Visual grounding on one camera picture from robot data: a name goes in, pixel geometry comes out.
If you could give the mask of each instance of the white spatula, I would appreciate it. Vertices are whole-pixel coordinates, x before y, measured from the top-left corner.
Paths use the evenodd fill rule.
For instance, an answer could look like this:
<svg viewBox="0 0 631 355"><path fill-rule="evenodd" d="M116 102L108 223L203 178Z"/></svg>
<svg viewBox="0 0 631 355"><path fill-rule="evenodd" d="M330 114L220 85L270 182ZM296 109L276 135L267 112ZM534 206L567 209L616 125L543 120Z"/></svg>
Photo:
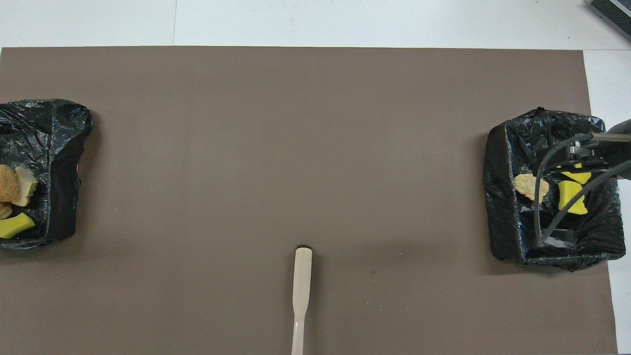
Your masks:
<svg viewBox="0 0 631 355"><path fill-rule="evenodd" d="M302 355L305 335L305 315L311 291L311 248L306 245L296 249L293 266L293 344L292 355Z"/></svg>

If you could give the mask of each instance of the brown paper sheet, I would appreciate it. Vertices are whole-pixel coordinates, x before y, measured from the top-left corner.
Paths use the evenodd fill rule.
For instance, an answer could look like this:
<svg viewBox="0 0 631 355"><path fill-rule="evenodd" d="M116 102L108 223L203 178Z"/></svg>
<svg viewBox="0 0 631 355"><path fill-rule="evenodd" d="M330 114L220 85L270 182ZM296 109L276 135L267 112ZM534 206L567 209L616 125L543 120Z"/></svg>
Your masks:
<svg viewBox="0 0 631 355"><path fill-rule="evenodd" d="M492 258L483 148L537 106L589 113L582 53L4 48L0 101L95 129L77 233L0 253L3 354L616 352L606 265Z"/></svg>

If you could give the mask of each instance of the cookie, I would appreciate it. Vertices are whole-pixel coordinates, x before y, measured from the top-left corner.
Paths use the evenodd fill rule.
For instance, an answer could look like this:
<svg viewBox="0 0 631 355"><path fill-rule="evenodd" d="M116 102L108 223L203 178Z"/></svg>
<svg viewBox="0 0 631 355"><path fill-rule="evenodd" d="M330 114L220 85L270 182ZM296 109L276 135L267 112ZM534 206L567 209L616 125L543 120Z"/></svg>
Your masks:
<svg viewBox="0 0 631 355"><path fill-rule="evenodd" d="M15 178L13 170L4 164L0 165L0 202L11 202L19 194L18 180Z"/></svg>
<svg viewBox="0 0 631 355"><path fill-rule="evenodd" d="M532 174L520 174L515 177L515 190L520 194L528 197L534 201L534 182L537 180L536 176ZM541 179L539 183L539 203L543 201L543 197L550 190L550 185Z"/></svg>
<svg viewBox="0 0 631 355"><path fill-rule="evenodd" d="M11 208L11 204L8 202L0 202L0 219L5 219L9 217L13 212L13 208Z"/></svg>

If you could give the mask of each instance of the cracker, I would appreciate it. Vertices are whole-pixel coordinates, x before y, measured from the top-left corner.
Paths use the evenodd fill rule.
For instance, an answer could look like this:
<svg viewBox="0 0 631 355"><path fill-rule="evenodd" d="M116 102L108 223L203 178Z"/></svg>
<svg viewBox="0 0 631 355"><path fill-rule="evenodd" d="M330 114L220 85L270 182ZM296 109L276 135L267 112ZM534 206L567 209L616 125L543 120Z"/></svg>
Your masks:
<svg viewBox="0 0 631 355"><path fill-rule="evenodd" d="M534 201L534 183L537 180L532 174L520 174L515 177L515 190L520 194ZM543 201L543 197L550 190L550 185L541 179L539 183L539 203Z"/></svg>
<svg viewBox="0 0 631 355"><path fill-rule="evenodd" d="M0 202L11 202L19 194L18 180L13 170L4 164L0 165Z"/></svg>

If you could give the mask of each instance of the white table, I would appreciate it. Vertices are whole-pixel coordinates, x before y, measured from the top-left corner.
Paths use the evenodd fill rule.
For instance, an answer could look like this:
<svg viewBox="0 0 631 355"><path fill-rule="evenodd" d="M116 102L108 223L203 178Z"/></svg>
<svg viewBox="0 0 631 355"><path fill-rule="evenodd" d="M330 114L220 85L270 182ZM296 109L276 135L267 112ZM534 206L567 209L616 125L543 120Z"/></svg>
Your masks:
<svg viewBox="0 0 631 355"><path fill-rule="evenodd" d="M592 114L631 118L631 42L581 0L0 1L0 49L84 45L579 49ZM631 181L620 196L631 236ZM618 351L631 353L631 257L609 271Z"/></svg>

